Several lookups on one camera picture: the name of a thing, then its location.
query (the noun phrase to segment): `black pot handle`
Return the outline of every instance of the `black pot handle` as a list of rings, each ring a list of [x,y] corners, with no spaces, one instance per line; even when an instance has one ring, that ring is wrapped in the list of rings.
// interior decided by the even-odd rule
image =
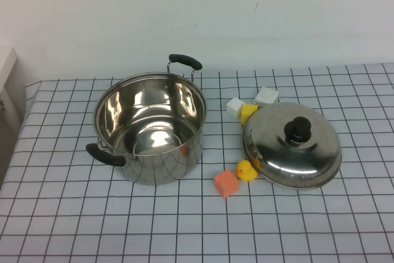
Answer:
[[[86,151],[95,160],[98,160],[99,162],[109,166],[124,166],[126,164],[126,159],[124,156],[112,155],[108,152],[105,152],[101,150],[96,143],[87,144]]]
[[[187,55],[171,54],[168,56],[168,59],[171,63],[181,63],[186,66],[191,66],[196,71],[203,69],[203,65],[199,61]]]

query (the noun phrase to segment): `orange sponge block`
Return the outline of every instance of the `orange sponge block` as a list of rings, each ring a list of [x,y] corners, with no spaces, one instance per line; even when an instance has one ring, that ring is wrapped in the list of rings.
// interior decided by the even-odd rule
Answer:
[[[226,198],[238,191],[238,179],[229,169],[226,169],[215,176],[215,188],[223,198]]]

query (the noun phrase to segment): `grid tablecloth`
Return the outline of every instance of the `grid tablecloth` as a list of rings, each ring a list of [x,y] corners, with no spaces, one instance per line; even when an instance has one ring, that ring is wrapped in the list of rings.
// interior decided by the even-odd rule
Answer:
[[[0,262],[393,262],[394,63],[203,72],[203,157],[184,179],[133,184],[94,161],[92,111],[118,79],[41,81],[0,190]],[[225,111],[261,86],[322,113],[342,166],[322,188],[264,179],[222,199],[216,174],[243,158]]]

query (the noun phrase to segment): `black knob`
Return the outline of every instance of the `black knob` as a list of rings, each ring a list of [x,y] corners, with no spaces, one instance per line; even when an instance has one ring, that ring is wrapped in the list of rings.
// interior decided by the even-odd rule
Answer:
[[[305,117],[299,116],[284,126],[286,138],[297,143],[305,143],[311,137],[311,124]]]

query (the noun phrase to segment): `rubber duck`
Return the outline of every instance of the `rubber duck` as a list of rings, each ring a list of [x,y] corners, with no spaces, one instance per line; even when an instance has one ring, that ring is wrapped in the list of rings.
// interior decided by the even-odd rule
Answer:
[[[242,181],[251,181],[256,179],[259,173],[248,160],[241,160],[236,167],[236,175]]]

